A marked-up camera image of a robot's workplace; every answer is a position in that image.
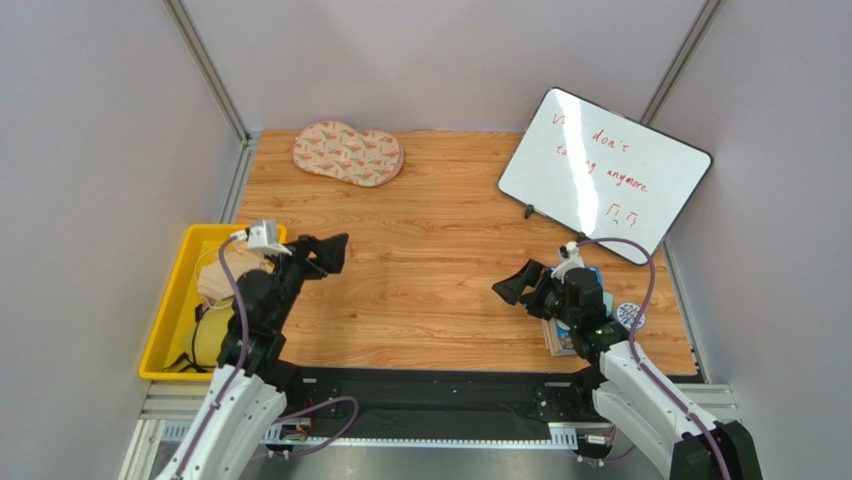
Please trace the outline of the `floral mesh laundry bag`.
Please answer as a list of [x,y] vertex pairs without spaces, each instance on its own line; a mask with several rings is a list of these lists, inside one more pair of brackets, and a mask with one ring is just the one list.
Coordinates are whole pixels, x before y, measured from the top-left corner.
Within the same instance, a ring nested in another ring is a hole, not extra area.
[[307,173],[359,187],[375,188],[402,170],[401,142],[383,130],[358,130],[341,121],[320,121],[304,128],[294,140],[292,159]]

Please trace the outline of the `beige bra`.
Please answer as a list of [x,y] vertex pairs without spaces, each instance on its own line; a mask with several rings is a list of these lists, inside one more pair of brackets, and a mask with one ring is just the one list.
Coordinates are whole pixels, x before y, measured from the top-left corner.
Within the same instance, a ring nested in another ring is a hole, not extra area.
[[[261,270],[267,273],[272,271],[271,262],[256,255],[232,255],[227,252],[225,263],[234,281],[249,271]],[[219,260],[213,260],[200,267],[196,290],[201,297],[211,301],[224,300],[233,295],[233,287]]]

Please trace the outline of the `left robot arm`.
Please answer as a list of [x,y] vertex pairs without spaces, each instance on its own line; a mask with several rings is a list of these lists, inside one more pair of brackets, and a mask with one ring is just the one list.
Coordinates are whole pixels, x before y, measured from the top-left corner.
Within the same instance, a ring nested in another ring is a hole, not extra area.
[[[342,272],[349,236],[302,235],[282,244],[247,227],[220,247],[219,263],[233,292],[233,314],[206,395],[188,433],[160,473],[162,479],[237,479],[274,421],[297,396],[298,366],[283,361],[283,326],[309,280]],[[244,242],[270,271],[234,276],[229,246]]]

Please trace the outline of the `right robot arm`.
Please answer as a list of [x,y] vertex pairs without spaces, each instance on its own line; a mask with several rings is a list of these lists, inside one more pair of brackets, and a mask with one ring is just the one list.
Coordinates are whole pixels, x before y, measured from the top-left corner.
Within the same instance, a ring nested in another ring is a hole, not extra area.
[[754,440],[738,421],[723,422],[684,394],[606,311],[595,272],[561,275],[528,261],[493,291],[535,318],[568,326],[588,367],[572,376],[568,402],[623,432],[667,479],[760,479]]

